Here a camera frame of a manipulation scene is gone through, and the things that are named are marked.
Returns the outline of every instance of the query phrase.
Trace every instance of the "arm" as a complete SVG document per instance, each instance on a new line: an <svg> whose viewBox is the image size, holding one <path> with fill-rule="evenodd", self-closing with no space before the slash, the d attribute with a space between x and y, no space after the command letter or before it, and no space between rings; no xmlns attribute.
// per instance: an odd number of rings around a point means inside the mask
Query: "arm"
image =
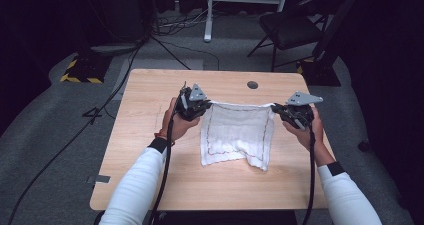
<svg viewBox="0 0 424 225"><path fill-rule="evenodd" d="M371 203L352 181L341 165L335 161L323 142L323 125L316 108L312 108L315 134L315 162L321 177L321 185L328 202L328 209L335 225L374 225L381 224L380 218ZM309 151L309 129L296 129L283 122L286 129L296 135L299 142Z"/></svg>
<svg viewBox="0 0 424 225"><path fill-rule="evenodd" d="M163 117L162 129L158 136L144 149L119 182L100 224L142 224L155 195L159 175L166 159L167 130L175 102L176 98L173 98ZM176 114L172 141L181 138L189 128L196 126L199 120L200 118L196 118L188 122Z"/></svg>

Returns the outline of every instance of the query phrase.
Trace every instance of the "table leg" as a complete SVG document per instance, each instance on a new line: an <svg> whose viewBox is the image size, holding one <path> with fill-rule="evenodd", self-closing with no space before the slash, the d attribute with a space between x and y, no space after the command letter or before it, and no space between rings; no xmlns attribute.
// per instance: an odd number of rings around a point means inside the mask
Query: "table leg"
<svg viewBox="0 0 424 225"><path fill-rule="evenodd" d="M205 28L205 42L210 42L212 40L212 1L208 0L208 17L206 20L206 28Z"/></svg>

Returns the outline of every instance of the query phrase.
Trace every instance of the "gray carpet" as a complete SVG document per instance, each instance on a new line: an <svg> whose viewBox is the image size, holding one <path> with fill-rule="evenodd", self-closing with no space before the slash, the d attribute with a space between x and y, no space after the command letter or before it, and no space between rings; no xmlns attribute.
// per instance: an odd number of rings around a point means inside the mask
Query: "gray carpet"
<svg viewBox="0 0 424 225"><path fill-rule="evenodd" d="M263 36L257 17L238 15L215 19L211 43L203 42L203 32L201 23L175 35L157 38L216 55L219 64L210 54L166 45L182 60L203 61L204 70L270 70L271 48L246 57ZM278 60L302 57L312 48L313 45L281 52ZM0 138L0 224L7 224L18 197L31 179L87 123L89 118L82 114L102 106L110 96L128 55L113 59L104 84L59 82L72 58L70 54L51 70L52 86L34 99ZM136 58L173 59L153 40L141 48ZM362 153L357 149L357 144L367 137L363 117L343 61L337 60L334 68L341 87L309 89L325 100L317 107L336 158L369 198L383 224L413 224L409 213L397 204L396 186L378 158L372 152ZM295 67L288 65L277 72L295 72ZM119 100L112 100L106 109L116 116L119 104ZM97 212L90 209L92 185L86 179L98 173L114 124L114 119L105 112L100 114L102 117L96 118L34 183L13 224L92 224ZM299 224L304 212L296 211ZM327 210L314 210L309 224L332 223Z"/></svg>

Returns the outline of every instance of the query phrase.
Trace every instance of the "black wristband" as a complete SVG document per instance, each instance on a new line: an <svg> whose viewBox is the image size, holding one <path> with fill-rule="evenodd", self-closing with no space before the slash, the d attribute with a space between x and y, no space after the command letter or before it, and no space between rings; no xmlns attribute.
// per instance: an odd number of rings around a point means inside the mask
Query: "black wristband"
<svg viewBox="0 0 424 225"><path fill-rule="evenodd" d="M163 153L163 151L165 151L165 148L166 148L166 143L167 143L166 139L157 137L153 139L152 143L148 147L154 148L158 150L160 153Z"/></svg>
<svg viewBox="0 0 424 225"><path fill-rule="evenodd" d="M345 170L343 169L342 165L339 162L333 162L330 164L327 164L328 170L330 170L331 175L337 176L341 173L344 173Z"/></svg>

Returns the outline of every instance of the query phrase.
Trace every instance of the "wrist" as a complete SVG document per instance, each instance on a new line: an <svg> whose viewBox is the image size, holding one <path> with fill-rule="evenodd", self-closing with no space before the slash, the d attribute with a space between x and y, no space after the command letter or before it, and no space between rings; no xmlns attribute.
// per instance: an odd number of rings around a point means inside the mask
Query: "wrist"
<svg viewBox="0 0 424 225"><path fill-rule="evenodd" d="M165 139L161 137L156 137L155 139L153 139L152 143L148 147L154 148L160 153L163 153L166 149L167 143L168 142Z"/></svg>
<svg viewBox="0 0 424 225"><path fill-rule="evenodd" d="M334 163L335 159L328 151L327 147L323 142L316 142L314 146L315 163L318 167L324 166L330 163Z"/></svg>
<svg viewBox="0 0 424 225"><path fill-rule="evenodd" d="M167 133L164 133L162 129L159 130L159 132L154 133L154 135L155 135L155 138L162 138L162 139L168 140Z"/></svg>

